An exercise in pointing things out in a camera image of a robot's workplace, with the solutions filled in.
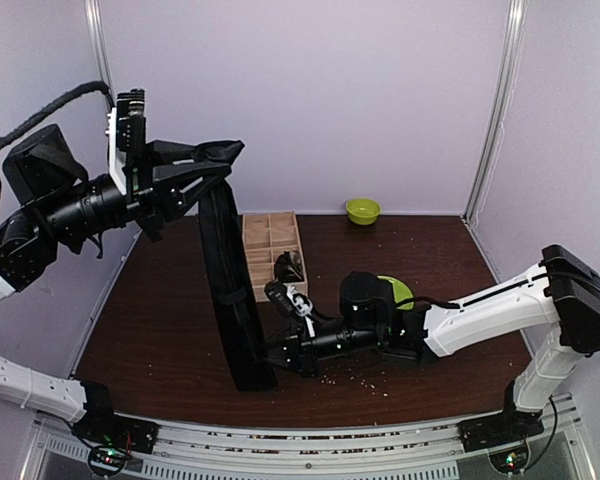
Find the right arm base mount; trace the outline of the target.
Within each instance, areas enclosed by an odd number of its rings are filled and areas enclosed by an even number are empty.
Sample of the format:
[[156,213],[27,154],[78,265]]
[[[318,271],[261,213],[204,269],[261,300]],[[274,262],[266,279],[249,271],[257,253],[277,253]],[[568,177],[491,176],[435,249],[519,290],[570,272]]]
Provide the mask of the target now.
[[496,414],[464,420],[458,432],[465,453],[486,450],[494,470],[512,476],[530,464],[528,440],[542,434],[544,425],[539,419],[505,421]]

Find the wooden compartment box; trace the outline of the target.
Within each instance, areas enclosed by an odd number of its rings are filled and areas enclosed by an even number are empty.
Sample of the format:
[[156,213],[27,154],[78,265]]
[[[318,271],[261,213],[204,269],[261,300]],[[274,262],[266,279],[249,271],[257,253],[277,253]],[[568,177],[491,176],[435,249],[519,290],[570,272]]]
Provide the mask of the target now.
[[303,294],[309,294],[306,263],[293,211],[244,215],[242,238],[257,302],[268,301],[264,287],[275,279],[275,262],[285,252],[298,254],[302,280],[292,285]]

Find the patterned rolled tie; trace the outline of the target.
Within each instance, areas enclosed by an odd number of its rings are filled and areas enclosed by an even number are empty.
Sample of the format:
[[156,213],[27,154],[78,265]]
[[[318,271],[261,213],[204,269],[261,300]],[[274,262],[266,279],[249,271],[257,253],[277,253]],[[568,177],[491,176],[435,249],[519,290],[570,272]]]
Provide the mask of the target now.
[[274,278],[283,283],[304,281],[303,264],[297,250],[284,251],[274,263]]

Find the aluminium frame post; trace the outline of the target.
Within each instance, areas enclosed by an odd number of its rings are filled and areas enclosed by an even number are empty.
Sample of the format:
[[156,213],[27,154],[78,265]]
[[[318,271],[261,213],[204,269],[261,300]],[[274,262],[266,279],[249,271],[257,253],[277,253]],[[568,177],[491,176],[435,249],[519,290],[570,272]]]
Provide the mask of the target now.
[[464,212],[470,226],[478,224],[478,217],[486,201],[495,170],[503,136],[504,119],[512,98],[520,57],[528,2],[511,0],[506,21],[503,48],[491,112],[482,144],[478,167]]
[[107,127],[105,130],[105,135],[108,139],[108,174],[113,180],[116,189],[123,196],[126,202],[130,204],[132,200],[129,184],[130,179],[125,173],[127,154],[118,148],[118,108],[114,96],[112,74],[105,42],[100,2],[97,0],[86,0],[84,4],[87,29],[92,44],[99,78],[109,87],[109,96],[106,100]]

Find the black necktie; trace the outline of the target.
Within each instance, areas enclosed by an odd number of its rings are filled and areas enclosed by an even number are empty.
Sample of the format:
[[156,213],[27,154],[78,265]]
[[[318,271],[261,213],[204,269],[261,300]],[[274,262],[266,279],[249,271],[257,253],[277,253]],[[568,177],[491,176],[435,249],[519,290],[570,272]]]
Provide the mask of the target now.
[[200,198],[198,217],[213,309],[234,385],[239,391],[270,391],[277,378],[264,360],[264,333],[239,215],[226,180],[220,180]]

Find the left aluminium frame post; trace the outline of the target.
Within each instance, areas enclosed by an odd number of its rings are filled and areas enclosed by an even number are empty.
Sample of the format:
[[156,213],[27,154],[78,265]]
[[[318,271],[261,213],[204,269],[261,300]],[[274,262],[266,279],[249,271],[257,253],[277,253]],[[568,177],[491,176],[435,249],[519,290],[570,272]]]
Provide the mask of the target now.
[[108,139],[108,174],[113,180],[116,189],[123,196],[126,202],[130,204],[132,200],[129,184],[130,179],[125,173],[127,154],[118,148],[118,108],[114,96],[112,74],[105,42],[100,2],[97,0],[86,0],[84,4],[87,29],[92,44],[99,78],[109,87],[109,96],[106,100],[107,127],[105,130],[105,135]]

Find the front aluminium rail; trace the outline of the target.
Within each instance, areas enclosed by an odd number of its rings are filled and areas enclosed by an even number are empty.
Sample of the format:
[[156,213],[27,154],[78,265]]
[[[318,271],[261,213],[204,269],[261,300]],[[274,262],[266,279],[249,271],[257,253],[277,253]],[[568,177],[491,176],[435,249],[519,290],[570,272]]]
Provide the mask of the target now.
[[525,479],[596,479],[571,395],[555,397],[544,432],[469,452],[460,418],[384,426],[276,429],[158,421],[151,453],[136,453],[121,479],[506,479],[504,461],[527,453]]

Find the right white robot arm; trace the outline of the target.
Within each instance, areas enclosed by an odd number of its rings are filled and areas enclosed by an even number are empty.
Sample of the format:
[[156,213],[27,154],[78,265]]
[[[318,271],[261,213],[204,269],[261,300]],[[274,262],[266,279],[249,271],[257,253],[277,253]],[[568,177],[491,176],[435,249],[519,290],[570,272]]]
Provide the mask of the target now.
[[264,343],[265,360],[314,377],[323,359],[376,349],[417,365],[491,338],[545,325],[529,366],[505,390],[500,413],[480,422],[510,442],[538,422],[556,388],[583,358],[600,351],[600,276],[561,245],[508,281],[451,301],[417,296],[391,277],[350,273],[340,285],[337,317],[320,313],[292,286],[272,281],[265,293],[289,326]]

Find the right aluminium frame post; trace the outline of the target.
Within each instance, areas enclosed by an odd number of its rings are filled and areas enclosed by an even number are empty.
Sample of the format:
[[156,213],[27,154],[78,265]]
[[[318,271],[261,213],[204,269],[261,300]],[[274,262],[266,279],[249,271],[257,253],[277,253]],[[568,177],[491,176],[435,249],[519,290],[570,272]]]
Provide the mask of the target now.
[[478,217],[486,201],[495,170],[503,136],[504,119],[512,98],[520,57],[528,2],[511,0],[506,21],[503,48],[491,112],[482,144],[478,167],[464,212],[470,226],[478,224]]

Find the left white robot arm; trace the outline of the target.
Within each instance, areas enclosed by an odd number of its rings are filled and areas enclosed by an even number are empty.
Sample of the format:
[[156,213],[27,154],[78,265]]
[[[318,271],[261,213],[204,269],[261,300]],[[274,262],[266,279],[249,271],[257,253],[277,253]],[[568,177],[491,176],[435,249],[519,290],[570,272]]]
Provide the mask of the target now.
[[95,179],[71,153],[56,124],[15,146],[4,173],[20,207],[0,225],[0,303],[28,288],[57,259],[79,254],[108,230],[137,224],[153,241],[224,182],[244,148],[240,140],[198,145],[146,140],[142,120],[108,133],[108,172]]

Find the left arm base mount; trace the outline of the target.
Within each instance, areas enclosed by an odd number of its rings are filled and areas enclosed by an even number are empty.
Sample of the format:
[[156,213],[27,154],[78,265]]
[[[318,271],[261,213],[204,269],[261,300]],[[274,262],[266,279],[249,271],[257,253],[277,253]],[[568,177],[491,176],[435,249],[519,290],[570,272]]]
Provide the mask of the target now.
[[87,466],[101,478],[120,474],[134,461],[134,453],[151,454],[159,430],[155,422],[118,415],[113,427],[104,433],[97,433],[84,420],[68,426],[87,448]]

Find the green plate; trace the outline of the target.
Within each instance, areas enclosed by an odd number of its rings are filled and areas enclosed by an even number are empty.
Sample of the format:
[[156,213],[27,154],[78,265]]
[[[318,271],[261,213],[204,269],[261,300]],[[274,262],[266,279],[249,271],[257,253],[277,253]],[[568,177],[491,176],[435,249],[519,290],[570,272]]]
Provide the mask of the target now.
[[387,275],[379,275],[378,278],[388,281],[391,284],[396,308],[398,310],[409,311],[413,309],[414,303],[407,303],[407,300],[414,297],[413,292],[403,281]]

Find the green bowl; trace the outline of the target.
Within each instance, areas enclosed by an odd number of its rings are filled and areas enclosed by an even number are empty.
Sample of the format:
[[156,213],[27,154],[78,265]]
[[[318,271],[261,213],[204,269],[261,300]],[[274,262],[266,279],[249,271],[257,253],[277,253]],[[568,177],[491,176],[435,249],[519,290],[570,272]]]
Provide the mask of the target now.
[[372,225],[381,215],[380,205],[369,198],[350,199],[346,202],[345,209],[348,219],[359,226]]

